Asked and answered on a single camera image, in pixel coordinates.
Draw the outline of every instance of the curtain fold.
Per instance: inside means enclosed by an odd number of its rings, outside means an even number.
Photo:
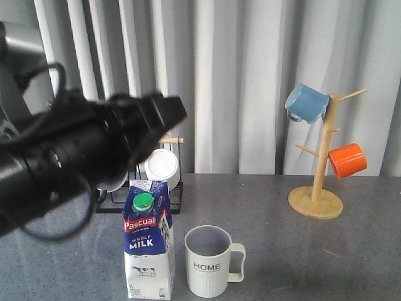
[[[284,109],[304,83],[368,88],[339,104],[331,148],[358,143],[368,161],[359,176],[401,176],[397,0],[26,2],[69,87],[90,99],[180,95],[188,118],[171,135],[185,138],[183,172],[314,174],[315,157],[294,144],[318,150],[322,121],[289,122]]]

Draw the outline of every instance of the wooden mug stand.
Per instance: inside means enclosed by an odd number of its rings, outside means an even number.
[[[340,198],[334,193],[323,189],[331,134],[340,130],[334,127],[338,103],[366,91],[367,89],[365,88],[343,97],[330,95],[329,106],[323,121],[319,153],[303,145],[296,144],[301,149],[318,157],[318,163],[315,177],[313,178],[313,185],[297,187],[289,193],[288,202],[295,211],[317,219],[336,218],[343,211],[343,203]]]

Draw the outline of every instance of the gray countertop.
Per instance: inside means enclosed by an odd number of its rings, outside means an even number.
[[[246,247],[245,279],[215,300],[401,300],[401,178],[325,179],[341,198],[340,217],[307,218],[287,202],[310,176],[184,176],[174,216],[172,300],[204,300],[185,280],[185,233],[200,224],[227,230]],[[29,225],[73,225],[85,198]],[[96,214],[80,235],[42,243],[19,230],[0,238],[0,300],[126,300],[122,215]]]

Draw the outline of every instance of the orange mug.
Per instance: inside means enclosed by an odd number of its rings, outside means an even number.
[[[329,151],[328,159],[338,179],[351,176],[368,167],[365,155],[356,143]]]

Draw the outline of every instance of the black wire rack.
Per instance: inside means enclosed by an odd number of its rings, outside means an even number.
[[[170,191],[170,209],[172,214],[180,214],[181,203],[182,203],[182,193],[184,190],[184,183],[182,182],[181,173],[181,151],[180,151],[180,137],[177,138],[176,142],[163,142],[160,143],[159,148],[165,148],[168,144],[170,151],[172,150],[172,144],[177,144],[178,149],[178,161],[179,161],[179,174],[180,179],[176,187]],[[130,181],[138,179],[147,179],[146,173],[141,172],[139,164],[135,166],[134,171],[128,172],[127,180],[120,187],[120,189],[108,193],[106,191],[100,191],[100,195],[97,200],[96,213],[121,213],[122,209],[127,200],[128,192],[130,189]]]

